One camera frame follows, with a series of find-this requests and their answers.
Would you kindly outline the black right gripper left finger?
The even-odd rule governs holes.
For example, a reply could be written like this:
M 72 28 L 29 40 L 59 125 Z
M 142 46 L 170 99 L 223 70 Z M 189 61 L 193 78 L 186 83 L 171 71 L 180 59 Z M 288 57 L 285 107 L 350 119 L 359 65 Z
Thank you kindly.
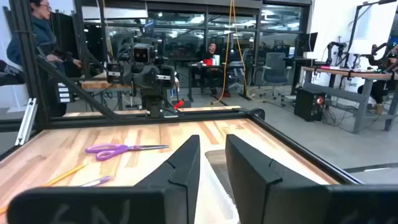
M 132 187 L 41 187 L 14 197 L 8 223 L 193 223 L 200 181 L 200 137 L 189 137 Z

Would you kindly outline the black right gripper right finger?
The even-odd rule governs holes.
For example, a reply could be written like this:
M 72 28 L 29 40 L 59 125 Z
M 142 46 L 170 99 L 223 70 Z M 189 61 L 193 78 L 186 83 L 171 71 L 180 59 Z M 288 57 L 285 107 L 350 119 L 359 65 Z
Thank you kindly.
M 241 223 L 397 223 L 396 185 L 321 185 L 233 134 L 225 153 Z

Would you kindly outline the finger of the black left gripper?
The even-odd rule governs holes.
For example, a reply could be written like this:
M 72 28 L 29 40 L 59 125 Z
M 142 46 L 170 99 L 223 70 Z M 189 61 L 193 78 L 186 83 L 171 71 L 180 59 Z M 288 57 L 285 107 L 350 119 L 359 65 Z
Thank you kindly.
M 175 85 L 175 70 L 167 65 L 146 65 L 146 88 L 171 89 Z
M 110 84 L 131 85 L 144 89 L 145 86 L 136 74 L 144 69 L 142 63 L 108 63 L 106 66 L 106 79 Z

